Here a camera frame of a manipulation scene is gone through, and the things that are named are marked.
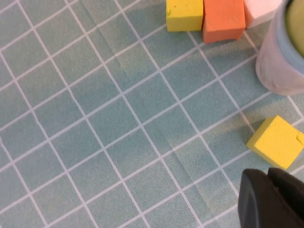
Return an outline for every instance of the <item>white cylindrical container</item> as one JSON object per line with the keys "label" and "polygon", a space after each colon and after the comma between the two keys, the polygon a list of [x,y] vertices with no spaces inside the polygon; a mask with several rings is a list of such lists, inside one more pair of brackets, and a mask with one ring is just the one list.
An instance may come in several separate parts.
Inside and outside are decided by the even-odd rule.
{"label": "white cylindrical container", "polygon": [[256,59],[259,80],[267,89],[280,95],[304,93],[304,58],[292,45],[285,25],[290,2],[283,1],[276,12]]}

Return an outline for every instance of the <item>black object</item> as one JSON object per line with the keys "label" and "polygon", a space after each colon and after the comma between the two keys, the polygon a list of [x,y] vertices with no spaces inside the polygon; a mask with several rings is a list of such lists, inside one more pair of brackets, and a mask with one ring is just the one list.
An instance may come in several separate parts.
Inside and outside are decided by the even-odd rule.
{"label": "black object", "polygon": [[278,168],[245,169],[238,215],[242,228],[304,228],[304,183]]}

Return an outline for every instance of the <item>foam cube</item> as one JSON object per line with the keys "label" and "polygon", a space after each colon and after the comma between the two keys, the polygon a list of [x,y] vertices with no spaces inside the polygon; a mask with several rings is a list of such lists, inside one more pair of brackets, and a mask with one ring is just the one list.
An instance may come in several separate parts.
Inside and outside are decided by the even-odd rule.
{"label": "foam cube", "polygon": [[203,22],[203,12],[203,0],[167,0],[167,30],[199,31]]}
{"label": "foam cube", "polygon": [[277,115],[262,123],[247,146],[273,166],[287,169],[304,147],[304,134]]}
{"label": "foam cube", "polygon": [[282,0],[244,0],[246,27],[271,20],[281,3]]}
{"label": "foam cube", "polygon": [[204,0],[203,41],[239,39],[245,30],[244,0]]}

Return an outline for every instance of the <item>teal grid mat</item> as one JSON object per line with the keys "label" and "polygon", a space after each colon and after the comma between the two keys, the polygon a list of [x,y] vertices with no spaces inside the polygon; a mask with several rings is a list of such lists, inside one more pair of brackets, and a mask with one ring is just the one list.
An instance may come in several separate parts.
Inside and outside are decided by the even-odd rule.
{"label": "teal grid mat", "polygon": [[0,227],[239,227],[241,173],[269,167],[245,143],[304,131],[304,96],[256,77],[268,25],[205,45],[164,0],[1,1]]}

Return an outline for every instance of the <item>yellow foam cube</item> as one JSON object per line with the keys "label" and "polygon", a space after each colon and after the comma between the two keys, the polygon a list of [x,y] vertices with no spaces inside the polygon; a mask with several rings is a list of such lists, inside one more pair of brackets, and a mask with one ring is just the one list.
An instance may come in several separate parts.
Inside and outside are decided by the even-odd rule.
{"label": "yellow foam cube", "polygon": [[273,166],[287,169],[304,147],[304,134],[277,115],[262,123],[247,146]]}
{"label": "yellow foam cube", "polygon": [[203,22],[203,0],[167,0],[167,30],[198,31]]}

